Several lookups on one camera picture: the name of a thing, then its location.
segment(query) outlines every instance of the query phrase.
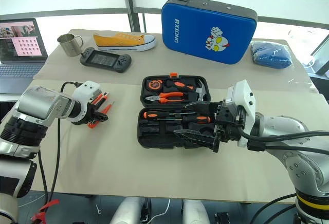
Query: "blue bag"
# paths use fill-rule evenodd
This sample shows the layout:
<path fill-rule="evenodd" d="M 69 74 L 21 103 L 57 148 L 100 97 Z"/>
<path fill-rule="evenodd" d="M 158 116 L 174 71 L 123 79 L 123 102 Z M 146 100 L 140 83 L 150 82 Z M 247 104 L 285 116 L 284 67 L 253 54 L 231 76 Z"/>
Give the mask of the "blue bag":
<path fill-rule="evenodd" d="M 162 40 L 168 48 L 234 64 L 249 46 L 257 13 L 209 0 L 168 0 L 161 20 Z"/>
<path fill-rule="evenodd" d="M 291 55 L 284 45 L 279 43 L 252 41 L 252 59 L 256 64 L 282 69 L 292 64 Z"/>

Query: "floor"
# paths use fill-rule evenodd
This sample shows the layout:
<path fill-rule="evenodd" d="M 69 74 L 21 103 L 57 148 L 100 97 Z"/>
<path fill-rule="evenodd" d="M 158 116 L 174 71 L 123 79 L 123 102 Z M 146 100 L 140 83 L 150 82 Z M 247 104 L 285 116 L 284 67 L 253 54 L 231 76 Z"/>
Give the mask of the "floor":
<path fill-rule="evenodd" d="M 19 206 L 29 203 L 43 195 L 43 192 L 30 191 L 28 195 L 19 199 Z M 87 224 L 106 224 L 109 223 L 116 208 L 120 205 L 124 197 L 116 196 L 94 196 L 93 198 L 85 198 L 81 196 L 54 194 L 54 199 L 60 201 L 59 205 L 52 206 L 47 212 L 48 224 L 71 224 L 73 222 L 85 222 Z M 43 205 L 44 199 L 40 198 L 28 205 L 19 207 L 19 224 L 31 223 L 30 217 L 38 211 Z M 97 213 L 97 208 L 101 210 L 101 214 Z M 168 199 L 152 198 L 152 216 L 165 211 Z M 208 212 L 210 222 L 215 224 L 214 214 L 217 212 L 228 212 L 231 224 L 249 224 L 253 214 L 263 204 L 260 203 L 236 203 L 236 202 L 218 202 L 203 201 Z M 271 215 L 277 211 L 287 207 L 286 204 L 275 204 L 265 210 L 255 224 L 263 223 Z M 296 209 L 292 209 L 275 219 L 272 224 L 276 223 L 292 223 Z M 166 215 L 155 218 L 152 224 L 180 224 L 181 216 L 181 200 L 172 199 L 169 210 Z"/>

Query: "red cable tie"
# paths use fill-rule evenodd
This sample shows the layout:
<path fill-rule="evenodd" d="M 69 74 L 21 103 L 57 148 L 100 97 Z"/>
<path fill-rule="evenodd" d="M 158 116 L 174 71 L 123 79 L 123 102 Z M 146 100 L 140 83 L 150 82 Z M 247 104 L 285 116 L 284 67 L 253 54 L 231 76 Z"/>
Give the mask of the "red cable tie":
<path fill-rule="evenodd" d="M 41 224 L 47 224 L 47 222 L 46 222 L 46 212 L 41 212 L 41 211 L 44 210 L 45 208 L 48 208 L 50 206 L 53 206 L 53 205 L 59 204 L 59 203 L 60 203 L 60 201 L 58 199 L 54 199 L 53 201 L 50 201 L 49 203 L 43 205 L 39 209 L 39 212 L 32 216 L 31 220 L 32 221 L 40 220 Z"/>

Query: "blue case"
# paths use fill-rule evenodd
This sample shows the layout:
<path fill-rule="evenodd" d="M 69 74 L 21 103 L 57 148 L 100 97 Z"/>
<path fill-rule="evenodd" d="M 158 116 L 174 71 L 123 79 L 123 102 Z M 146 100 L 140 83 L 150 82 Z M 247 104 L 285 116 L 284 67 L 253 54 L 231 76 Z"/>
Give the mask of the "blue case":
<path fill-rule="evenodd" d="M 168 0 L 161 14 L 168 48 L 226 64 L 242 58 L 257 25 L 255 11 L 209 0 Z"/>

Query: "laptop keyboard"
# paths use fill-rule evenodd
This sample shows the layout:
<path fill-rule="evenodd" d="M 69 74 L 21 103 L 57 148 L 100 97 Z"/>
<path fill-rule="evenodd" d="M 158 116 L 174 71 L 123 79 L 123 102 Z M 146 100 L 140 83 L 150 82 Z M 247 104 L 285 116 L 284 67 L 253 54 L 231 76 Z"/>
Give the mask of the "laptop keyboard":
<path fill-rule="evenodd" d="M 0 64 L 0 77 L 32 78 L 42 66 L 43 64 Z"/>

